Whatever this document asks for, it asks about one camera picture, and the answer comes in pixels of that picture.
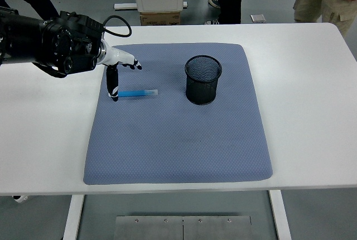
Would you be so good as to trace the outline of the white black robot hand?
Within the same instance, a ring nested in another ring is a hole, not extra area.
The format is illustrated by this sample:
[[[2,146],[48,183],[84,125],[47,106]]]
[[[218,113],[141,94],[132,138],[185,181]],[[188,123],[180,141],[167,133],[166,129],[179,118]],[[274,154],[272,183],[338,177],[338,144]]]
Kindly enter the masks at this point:
[[[124,67],[129,67],[131,69],[141,70],[142,66],[140,62],[130,53],[116,49],[111,46],[105,45],[104,56],[101,59],[103,65],[106,68],[106,83],[107,83],[107,91],[108,95],[112,98],[113,101],[117,101],[118,96],[118,65],[122,65]]]

